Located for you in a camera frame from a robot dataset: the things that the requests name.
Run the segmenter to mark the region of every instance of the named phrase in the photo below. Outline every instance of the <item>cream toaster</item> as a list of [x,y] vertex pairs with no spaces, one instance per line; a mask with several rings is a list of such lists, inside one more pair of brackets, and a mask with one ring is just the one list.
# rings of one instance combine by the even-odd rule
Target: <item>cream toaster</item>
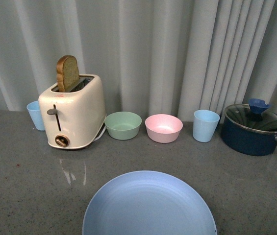
[[80,74],[67,92],[57,83],[39,96],[39,106],[50,146],[79,149],[88,146],[101,130],[106,117],[99,76]]

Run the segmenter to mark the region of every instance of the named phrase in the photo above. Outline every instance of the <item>light blue plastic cup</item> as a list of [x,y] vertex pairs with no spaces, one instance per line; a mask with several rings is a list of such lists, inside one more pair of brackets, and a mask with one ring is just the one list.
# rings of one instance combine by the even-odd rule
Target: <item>light blue plastic cup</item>
[[210,110],[194,112],[193,137],[199,142],[209,142],[216,130],[220,116]]
[[44,122],[42,120],[38,100],[29,103],[27,105],[27,110],[29,112],[29,115],[30,115],[32,121],[35,124],[36,129],[39,131],[45,131],[45,126],[44,126]]

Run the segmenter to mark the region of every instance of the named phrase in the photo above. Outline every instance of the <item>bread slice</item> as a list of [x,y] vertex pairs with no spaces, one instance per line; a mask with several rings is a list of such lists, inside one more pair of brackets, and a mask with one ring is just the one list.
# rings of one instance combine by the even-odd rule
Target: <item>bread slice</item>
[[70,86],[79,81],[77,60],[72,55],[65,55],[56,65],[56,80],[59,92],[66,92]]

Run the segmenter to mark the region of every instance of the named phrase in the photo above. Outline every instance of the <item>lid knob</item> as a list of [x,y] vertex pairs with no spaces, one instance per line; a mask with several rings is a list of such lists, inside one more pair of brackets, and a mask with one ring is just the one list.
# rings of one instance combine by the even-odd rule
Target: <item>lid knob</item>
[[248,104],[254,114],[261,114],[271,107],[271,104],[266,104],[262,99],[249,99]]

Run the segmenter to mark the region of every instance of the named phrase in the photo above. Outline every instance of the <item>pink bowl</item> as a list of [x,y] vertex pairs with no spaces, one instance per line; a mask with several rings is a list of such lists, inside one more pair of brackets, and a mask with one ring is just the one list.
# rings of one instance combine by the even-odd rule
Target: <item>pink bowl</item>
[[183,123],[177,117],[167,114],[152,115],[145,121],[150,139],[159,143],[170,143],[177,139]]

